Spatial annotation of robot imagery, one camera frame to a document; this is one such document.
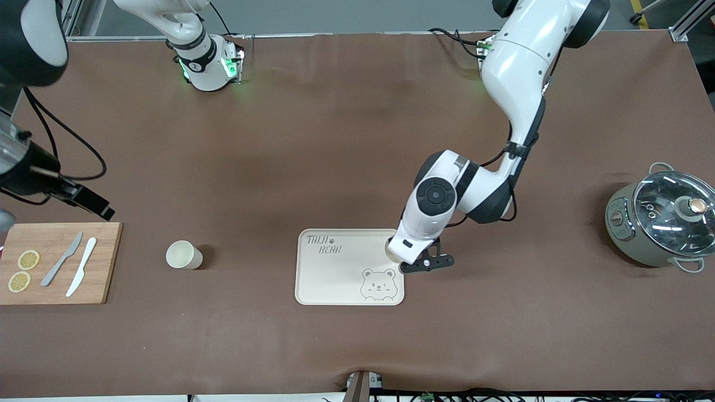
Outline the grey plastic knife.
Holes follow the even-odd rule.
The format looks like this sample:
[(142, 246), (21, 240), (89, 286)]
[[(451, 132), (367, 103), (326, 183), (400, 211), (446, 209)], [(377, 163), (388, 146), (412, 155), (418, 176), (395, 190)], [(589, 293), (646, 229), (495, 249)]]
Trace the grey plastic knife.
[(47, 272), (47, 274), (44, 276), (43, 280), (41, 280), (41, 287), (45, 288), (51, 285), (53, 282), (54, 278), (56, 277), (57, 273), (59, 270), (61, 270), (62, 265), (64, 262), (66, 262), (69, 257), (75, 254), (77, 251), (81, 241), (83, 238), (83, 232), (78, 232), (77, 236), (73, 240), (73, 242), (69, 245), (67, 250), (64, 252), (64, 254), (59, 258), (59, 260), (56, 262), (56, 264)]

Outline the glass pot lid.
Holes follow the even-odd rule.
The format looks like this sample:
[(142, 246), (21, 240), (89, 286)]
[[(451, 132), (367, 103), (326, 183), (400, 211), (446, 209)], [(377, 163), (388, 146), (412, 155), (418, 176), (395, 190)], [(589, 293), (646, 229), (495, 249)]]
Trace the glass pot lid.
[(636, 187), (635, 213), (646, 235), (682, 257), (715, 253), (715, 189), (681, 171), (657, 171)]

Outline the aluminium frame profile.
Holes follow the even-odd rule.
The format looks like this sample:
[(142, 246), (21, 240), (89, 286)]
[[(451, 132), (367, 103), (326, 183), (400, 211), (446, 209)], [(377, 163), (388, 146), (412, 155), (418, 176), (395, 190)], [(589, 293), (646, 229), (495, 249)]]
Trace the aluminium frame profile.
[(61, 28), (66, 37), (81, 34), (81, 20), (86, 0), (60, 0)]
[(675, 25), (669, 26), (668, 32), (672, 41), (687, 42), (689, 40), (687, 33), (713, 10), (715, 10), (715, 0), (696, 0)]

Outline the white plastic knife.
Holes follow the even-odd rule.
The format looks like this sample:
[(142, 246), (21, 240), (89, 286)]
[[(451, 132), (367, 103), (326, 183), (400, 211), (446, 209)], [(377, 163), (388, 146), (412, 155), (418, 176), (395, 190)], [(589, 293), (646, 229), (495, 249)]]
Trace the white plastic knife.
[(82, 254), (82, 259), (80, 260), (79, 266), (77, 268), (77, 271), (75, 272), (74, 278), (71, 282), (71, 285), (69, 286), (68, 290), (66, 291), (65, 296), (67, 298), (71, 297), (76, 290), (79, 288), (79, 285), (81, 285), (82, 281), (84, 280), (84, 277), (86, 275), (85, 268), (87, 266), (87, 263), (89, 262), (89, 258), (92, 255), (92, 252), (94, 251), (96, 244), (97, 244), (97, 238), (96, 237), (91, 237), (88, 239), (88, 242), (86, 244), (86, 247), (84, 248), (84, 252)]

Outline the grey green cooking pot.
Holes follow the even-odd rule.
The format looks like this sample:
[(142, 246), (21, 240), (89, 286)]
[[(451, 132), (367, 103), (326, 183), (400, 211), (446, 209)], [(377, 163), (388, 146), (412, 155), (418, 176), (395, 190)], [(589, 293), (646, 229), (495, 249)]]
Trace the grey green cooking pot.
[[(677, 170), (667, 163), (655, 162), (649, 167), (645, 178), (657, 171)], [(692, 258), (672, 254), (654, 243), (638, 223), (635, 213), (635, 192), (642, 180), (624, 186), (608, 201), (604, 220), (611, 240), (623, 254), (642, 265), (648, 267), (672, 265), (686, 273), (702, 272), (705, 268), (705, 258), (710, 255)]]

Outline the beige bear print tray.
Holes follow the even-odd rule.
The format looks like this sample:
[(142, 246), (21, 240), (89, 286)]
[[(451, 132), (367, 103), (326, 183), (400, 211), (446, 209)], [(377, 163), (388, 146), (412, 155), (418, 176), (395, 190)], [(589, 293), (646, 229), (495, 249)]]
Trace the beige bear print tray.
[(393, 229), (310, 228), (299, 234), (294, 297), (302, 305), (396, 306), (404, 299), (400, 261), (387, 249)]

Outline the brown table cover sheet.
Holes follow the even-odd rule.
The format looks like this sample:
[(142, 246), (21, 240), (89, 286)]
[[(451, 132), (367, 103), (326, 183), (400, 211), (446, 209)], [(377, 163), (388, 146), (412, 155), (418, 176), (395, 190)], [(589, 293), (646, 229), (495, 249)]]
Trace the brown table cover sheet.
[[(360, 370), (414, 391), (715, 390), (715, 263), (636, 266), (603, 219), (653, 162), (715, 185), (715, 113), (666, 31), (565, 49), (517, 219), (445, 231), (454, 266), (408, 275), (395, 307), (297, 303), (297, 237), (396, 227), (428, 155), (502, 149), (456, 43), (255, 39), (242, 84), (202, 93), (163, 42), (75, 42), (34, 94), (104, 156), (88, 186), (123, 234), (105, 304), (0, 306), (0, 398), (327, 392)], [(196, 270), (166, 263), (179, 240)]]

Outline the wooden cutting board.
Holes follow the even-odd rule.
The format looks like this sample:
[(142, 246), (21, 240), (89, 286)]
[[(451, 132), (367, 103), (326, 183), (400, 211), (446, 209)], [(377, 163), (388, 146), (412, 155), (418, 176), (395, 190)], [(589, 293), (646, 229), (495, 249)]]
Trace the wooden cutting board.
[[(41, 280), (64, 254), (78, 232), (83, 232), (83, 238), (75, 254), (64, 262), (51, 285), (41, 287)], [(104, 303), (121, 236), (120, 222), (16, 224), (8, 232), (0, 257), (0, 305)], [(91, 237), (96, 237), (98, 241), (85, 268), (86, 275), (76, 292), (67, 298), (66, 291), (72, 283), (84, 248)], [(8, 280), (13, 273), (23, 271), (18, 268), (16, 262), (26, 250), (39, 252), (41, 260), (36, 267), (26, 270), (32, 277), (28, 288), (20, 293), (11, 293), (8, 290)]]

